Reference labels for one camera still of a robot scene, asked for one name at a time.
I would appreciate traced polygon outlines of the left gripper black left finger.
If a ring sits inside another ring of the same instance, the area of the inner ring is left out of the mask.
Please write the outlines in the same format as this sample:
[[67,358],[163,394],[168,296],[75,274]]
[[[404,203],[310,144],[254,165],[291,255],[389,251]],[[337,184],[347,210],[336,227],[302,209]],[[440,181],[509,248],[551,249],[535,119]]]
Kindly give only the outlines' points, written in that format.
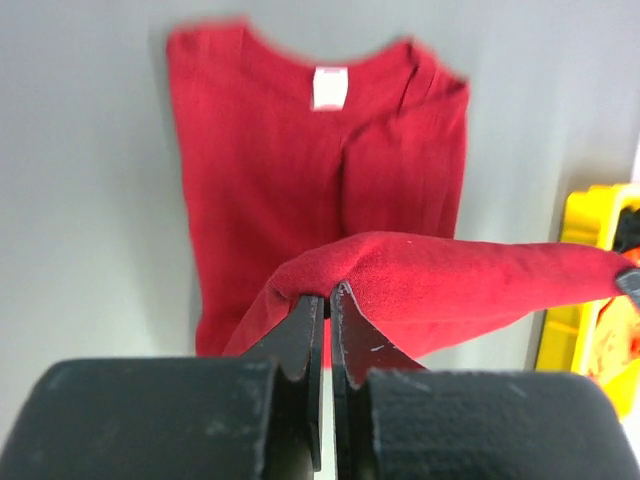
[[5,479],[310,479],[321,467],[324,302],[238,357],[74,359],[36,382]]

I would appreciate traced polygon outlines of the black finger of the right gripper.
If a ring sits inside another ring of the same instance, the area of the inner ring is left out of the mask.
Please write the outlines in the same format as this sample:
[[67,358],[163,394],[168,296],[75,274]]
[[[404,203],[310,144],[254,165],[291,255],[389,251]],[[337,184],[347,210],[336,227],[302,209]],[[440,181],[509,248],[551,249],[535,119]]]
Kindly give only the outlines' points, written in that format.
[[631,268],[618,274],[615,278],[618,290],[624,294],[632,305],[640,309],[640,269]]

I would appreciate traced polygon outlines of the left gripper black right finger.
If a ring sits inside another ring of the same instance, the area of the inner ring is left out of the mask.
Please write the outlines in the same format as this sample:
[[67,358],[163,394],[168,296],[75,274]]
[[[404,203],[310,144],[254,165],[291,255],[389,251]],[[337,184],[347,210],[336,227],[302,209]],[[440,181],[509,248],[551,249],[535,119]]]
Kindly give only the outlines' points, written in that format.
[[612,404],[570,373],[425,369],[331,295],[341,479],[635,479]]

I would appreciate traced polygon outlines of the dark red t-shirt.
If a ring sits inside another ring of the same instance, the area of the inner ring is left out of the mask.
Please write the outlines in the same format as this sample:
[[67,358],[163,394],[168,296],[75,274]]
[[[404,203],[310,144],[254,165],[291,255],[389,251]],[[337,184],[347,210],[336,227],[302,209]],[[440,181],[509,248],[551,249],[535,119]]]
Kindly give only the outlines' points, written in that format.
[[414,358],[567,295],[563,243],[455,238],[469,88],[425,48],[324,68],[211,22],[174,30],[167,61],[199,355],[248,351],[341,282]]

